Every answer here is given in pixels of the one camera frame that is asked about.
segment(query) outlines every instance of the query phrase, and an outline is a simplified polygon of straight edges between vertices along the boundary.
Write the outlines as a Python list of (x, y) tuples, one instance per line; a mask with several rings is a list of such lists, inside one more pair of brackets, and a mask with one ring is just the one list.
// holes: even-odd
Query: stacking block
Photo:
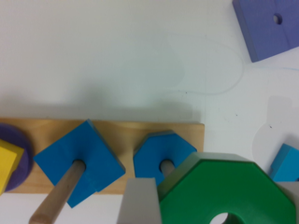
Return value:
[(6, 190), (12, 173), (17, 169), (23, 148), (0, 139), (0, 195)]
[(170, 160), (178, 167), (196, 149), (173, 132), (150, 133), (134, 155), (135, 176), (156, 178), (159, 185), (164, 180), (160, 170), (162, 161)]
[(292, 201), (254, 162), (230, 154), (193, 153), (159, 186), (163, 224), (295, 224)]
[(299, 47), (299, 1), (233, 0), (253, 62)]
[(271, 164), (270, 177), (276, 182), (299, 179), (299, 150), (283, 144)]
[(154, 178), (128, 179), (118, 224), (162, 224)]
[(19, 129), (6, 123), (0, 123), (0, 139), (23, 148), (19, 165), (7, 183), (6, 191), (10, 191), (21, 185), (30, 174), (34, 163), (33, 149), (31, 142)]
[(296, 224), (299, 224), (299, 182), (278, 182), (277, 184), (296, 205)]
[(125, 173), (121, 162), (90, 120), (35, 156), (36, 163), (53, 185), (59, 182), (74, 160), (84, 161), (86, 170), (68, 200), (71, 207)]

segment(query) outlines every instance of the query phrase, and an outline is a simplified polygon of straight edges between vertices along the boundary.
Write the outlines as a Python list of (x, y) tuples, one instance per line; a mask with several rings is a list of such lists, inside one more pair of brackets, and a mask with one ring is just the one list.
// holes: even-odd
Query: blue hexagon block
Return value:
[(299, 47), (298, 0), (233, 0), (233, 5), (253, 62)]
[(299, 150), (283, 144), (271, 164), (270, 177), (276, 182), (292, 182), (299, 178)]
[(71, 207), (125, 173), (123, 165), (90, 120), (35, 156), (36, 163), (53, 185), (59, 182), (74, 160), (84, 161), (86, 170), (68, 200)]
[(173, 132), (150, 133), (134, 155), (135, 176), (156, 178), (157, 186), (164, 180), (162, 161), (170, 160), (177, 168), (196, 148)]

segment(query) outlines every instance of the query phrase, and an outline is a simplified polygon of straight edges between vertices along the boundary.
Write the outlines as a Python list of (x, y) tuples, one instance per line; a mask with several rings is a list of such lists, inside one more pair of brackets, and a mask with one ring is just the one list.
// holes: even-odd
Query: wooden dowel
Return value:
[(165, 178), (167, 178), (175, 169), (175, 165), (171, 161), (162, 161), (160, 164), (160, 170)]
[(29, 220), (29, 224), (54, 223), (84, 171), (85, 163), (83, 161), (74, 161), (56, 187), (36, 209)]

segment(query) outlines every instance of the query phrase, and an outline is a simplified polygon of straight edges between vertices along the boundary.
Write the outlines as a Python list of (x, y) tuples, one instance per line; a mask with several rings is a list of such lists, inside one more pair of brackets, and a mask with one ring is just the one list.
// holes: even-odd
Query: hole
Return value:
[(282, 23), (282, 16), (278, 13), (274, 14), (273, 20), (277, 25), (280, 25)]
[(234, 214), (221, 213), (215, 216), (209, 224), (245, 224), (244, 221)]
[(227, 213), (218, 214), (211, 220), (209, 224), (223, 224), (227, 219), (227, 217), (228, 217)]
[(175, 170), (175, 165), (172, 161), (170, 160), (164, 160), (160, 163), (160, 171), (166, 178), (169, 176), (174, 170)]

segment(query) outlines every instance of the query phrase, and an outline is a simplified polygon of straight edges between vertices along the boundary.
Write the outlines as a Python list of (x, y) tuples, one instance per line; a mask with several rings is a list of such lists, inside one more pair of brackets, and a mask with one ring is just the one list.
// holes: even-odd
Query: green octagon block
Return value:
[(163, 224), (295, 224), (290, 199), (252, 161), (232, 154), (191, 154), (159, 186)]

